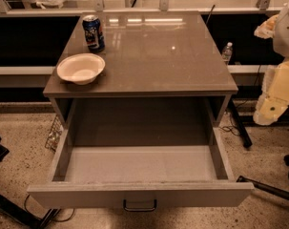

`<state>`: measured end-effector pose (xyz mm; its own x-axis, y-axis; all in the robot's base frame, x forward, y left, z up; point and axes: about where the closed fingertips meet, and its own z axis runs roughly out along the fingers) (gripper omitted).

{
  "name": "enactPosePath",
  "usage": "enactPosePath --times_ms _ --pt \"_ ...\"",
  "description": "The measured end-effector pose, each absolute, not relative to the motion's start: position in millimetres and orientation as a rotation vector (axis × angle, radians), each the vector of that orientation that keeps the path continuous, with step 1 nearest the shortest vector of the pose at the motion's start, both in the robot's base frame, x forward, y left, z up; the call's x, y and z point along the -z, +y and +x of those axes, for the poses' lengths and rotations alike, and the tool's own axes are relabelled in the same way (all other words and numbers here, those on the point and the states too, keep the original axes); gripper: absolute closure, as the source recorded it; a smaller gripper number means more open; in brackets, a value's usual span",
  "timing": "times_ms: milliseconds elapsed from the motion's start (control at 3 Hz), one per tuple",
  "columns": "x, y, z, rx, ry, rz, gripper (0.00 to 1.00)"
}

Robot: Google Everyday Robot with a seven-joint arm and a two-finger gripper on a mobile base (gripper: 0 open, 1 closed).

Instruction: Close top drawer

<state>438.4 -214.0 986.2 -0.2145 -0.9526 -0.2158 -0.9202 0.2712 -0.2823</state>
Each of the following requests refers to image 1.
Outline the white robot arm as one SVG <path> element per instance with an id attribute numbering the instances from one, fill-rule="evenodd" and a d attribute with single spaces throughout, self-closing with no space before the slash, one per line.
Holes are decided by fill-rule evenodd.
<path id="1" fill-rule="evenodd" d="M 254 35 L 272 38 L 274 51 L 284 57 L 276 67 L 267 67 L 253 115 L 258 125 L 266 126 L 277 122 L 289 107 L 289 1 L 279 14 L 258 26 Z"/>

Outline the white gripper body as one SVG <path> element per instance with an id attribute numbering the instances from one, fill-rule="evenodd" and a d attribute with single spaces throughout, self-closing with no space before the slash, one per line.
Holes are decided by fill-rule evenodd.
<path id="1" fill-rule="evenodd" d="M 263 113 L 284 113 L 289 106 L 289 59 L 277 67 L 269 66 L 265 73 L 265 93 L 261 111 Z"/>

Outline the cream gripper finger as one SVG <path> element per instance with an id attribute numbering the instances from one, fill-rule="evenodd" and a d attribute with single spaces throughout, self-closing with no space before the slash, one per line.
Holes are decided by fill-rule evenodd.
<path id="1" fill-rule="evenodd" d="M 258 125 L 267 126 L 277 122 L 289 106 L 289 66 L 269 67 L 261 89 L 253 119 Z"/>

